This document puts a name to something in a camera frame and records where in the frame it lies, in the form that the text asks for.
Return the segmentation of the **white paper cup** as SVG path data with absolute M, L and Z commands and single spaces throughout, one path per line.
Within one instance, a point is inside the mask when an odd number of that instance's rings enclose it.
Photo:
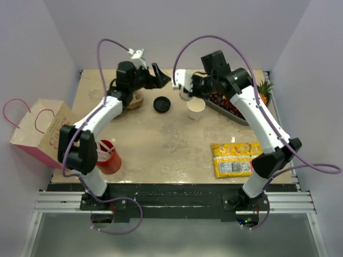
M 203 99 L 193 98 L 187 102 L 188 118 L 191 121 L 196 121 L 202 115 L 206 107 L 205 101 Z
M 180 90 L 179 91 L 179 96 L 180 96 L 180 99 L 182 101 L 185 101 L 185 102 L 192 100 L 192 96 L 190 96 L 188 91 Z

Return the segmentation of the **cardboard cup carrier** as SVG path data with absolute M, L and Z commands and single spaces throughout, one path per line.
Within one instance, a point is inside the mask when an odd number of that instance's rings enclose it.
M 143 102 L 144 102 L 144 97 L 142 95 L 142 92 L 141 90 L 137 90 L 133 92 L 133 99 L 129 103 L 129 105 L 127 107 L 123 106 L 123 112 L 129 111 L 129 110 L 135 110 L 141 107 Z

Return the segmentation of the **brown paper bag pink handles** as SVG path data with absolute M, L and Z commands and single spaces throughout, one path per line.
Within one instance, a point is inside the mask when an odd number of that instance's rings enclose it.
M 57 159 L 60 130 L 63 125 L 74 124 L 77 116 L 61 100 L 38 99 L 30 107 L 18 99 L 26 106 L 27 112 L 19 123 L 14 123 L 5 113 L 7 105 L 13 101 L 15 99 L 7 101 L 2 109 L 4 118 L 16 128 L 10 144 L 51 168 L 61 169 Z

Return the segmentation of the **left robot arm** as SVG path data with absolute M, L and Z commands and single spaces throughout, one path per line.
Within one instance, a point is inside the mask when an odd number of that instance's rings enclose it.
M 72 125 L 63 125 L 59 132 L 58 161 L 64 177 L 77 177 L 92 204 L 99 210 L 111 204 L 110 190 L 97 166 L 96 139 L 104 128 L 119 116 L 133 100 L 133 93 L 142 88 L 160 89 L 171 81 L 156 63 L 154 74 L 148 68 L 136 67 L 133 62 L 119 63 L 116 77 L 105 86 L 101 102 L 84 118 Z

